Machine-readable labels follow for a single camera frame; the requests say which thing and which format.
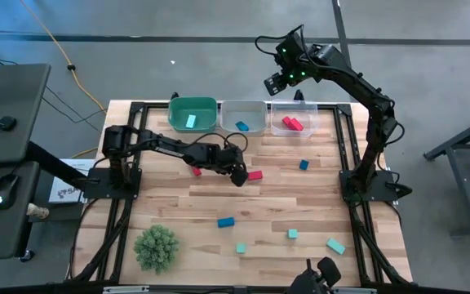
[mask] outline gray floor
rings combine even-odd
[[[379,45],[380,40],[348,50],[353,68],[396,100],[397,118],[406,126],[404,140],[389,146],[386,154],[388,165],[401,173],[401,182],[414,189],[401,200],[400,211],[415,282],[470,290],[470,237],[449,237],[450,230],[470,225],[468,208],[446,159],[428,163],[422,157],[470,125],[470,46],[454,45],[470,40],[470,0],[27,2],[54,33],[219,37],[197,42],[62,42],[80,79],[104,105],[112,99],[168,99],[173,91],[220,100],[267,100],[262,81],[278,67],[254,48],[250,37],[283,35],[301,23],[306,37],[341,38],[345,32],[353,44],[364,38],[402,39],[404,44],[457,40],[449,46],[388,46]],[[341,10],[341,18],[338,13],[335,17],[334,7]],[[337,29],[342,19],[344,26]],[[42,33],[13,0],[0,0],[0,31]],[[222,41],[232,37],[243,42]],[[347,40],[341,41],[347,48]],[[51,64],[49,86],[81,115],[97,110],[75,86],[52,42],[0,40],[0,58]],[[311,100],[349,101],[330,82],[307,81],[299,88]],[[290,98],[295,90],[280,97]],[[68,112],[50,93],[45,97]],[[103,120],[104,115],[96,115],[91,122],[100,126]],[[72,124],[43,104],[33,139],[54,155],[69,157],[95,147],[99,133],[83,123]],[[0,261],[0,287],[62,280],[74,230],[74,223],[35,225],[30,247],[38,255],[28,264]]]

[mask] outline computer mouse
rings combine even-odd
[[[5,210],[16,201],[16,187],[19,177],[14,174],[2,176],[0,179],[0,210]]]

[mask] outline cyan block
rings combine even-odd
[[[300,161],[300,166],[299,166],[299,168],[300,168],[301,170],[307,170],[307,169],[308,169],[308,165],[309,165],[309,161],[307,161],[307,160],[301,160],[301,161]]]
[[[195,127],[195,118],[197,118],[195,115],[190,114],[188,116],[188,121],[186,122],[186,127],[187,128],[193,128]]]
[[[299,232],[296,229],[287,230],[287,238],[297,238],[299,237]]]
[[[335,252],[339,253],[340,255],[344,254],[344,251],[346,250],[346,247],[342,246],[342,244],[338,243],[335,239],[330,238],[327,240],[327,246]]]
[[[246,245],[245,243],[237,243],[237,253],[245,253]]]
[[[237,122],[235,125],[238,127],[239,130],[241,131],[249,131],[250,128],[243,122]]]
[[[219,220],[217,220],[217,225],[219,226],[219,228],[232,226],[232,225],[235,225],[235,219],[232,218],[232,217],[228,217],[228,218],[225,218],[225,219],[219,219]]]

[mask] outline red block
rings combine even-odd
[[[252,171],[248,173],[248,180],[260,180],[263,177],[262,171]]]
[[[285,117],[282,119],[282,122],[286,125],[286,127],[290,127],[290,124],[291,124],[291,119],[289,117]]]
[[[192,172],[193,172],[193,174],[194,174],[195,176],[200,176],[200,175],[202,175],[201,170],[198,169],[198,168],[195,168],[195,167],[192,167]]]
[[[304,126],[296,118],[293,118],[290,122],[290,129],[295,131],[302,131]]]

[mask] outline wooden table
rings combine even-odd
[[[130,103],[111,101],[104,127],[126,124]],[[367,111],[352,104],[352,112],[363,152]],[[150,110],[147,128],[188,142],[200,136],[175,132],[166,114],[165,109]],[[321,126],[309,138],[274,136],[269,129],[262,137],[250,138],[244,160],[249,172],[262,170],[264,178],[241,188],[227,176],[202,171],[202,176],[195,177],[178,158],[143,152],[141,192],[131,214],[120,283],[289,286],[305,270],[306,258],[316,264],[329,256],[342,274],[337,286],[359,285],[348,208],[340,196],[335,122],[330,111],[321,110],[319,116]],[[342,122],[349,144],[347,125],[344,119]],[[215,136],[205,141],[222,143]],[[243,139],[234,136],[233,143],[243,146]],[[299,169],[301,159],[309,161],[307,171]],[[348,161],[353,168],[350,152]],[[110,203],[101,199],[86,214],[78,235],[74,273],[82,270],[103,242]],[[385,203],[370,206],[379,247],[401,276],[411,280],[397,215]],[[219,229],[216,220],[229,216],[235,217],[235,226]],[[180,240],[175,263],[160,275],[141,271],[133,251],[137,236],[154,224],[173,229]],[[299,237],[288,239],[288,229],[297,229]],[[325,245],[328,238],[346,247],[342,256]],[[237,243],[246,244],[245,254],[235,252]],[[365,255],[373,279],[367,249]],[[113,267],[115,247],[110,256],[106,277]]]

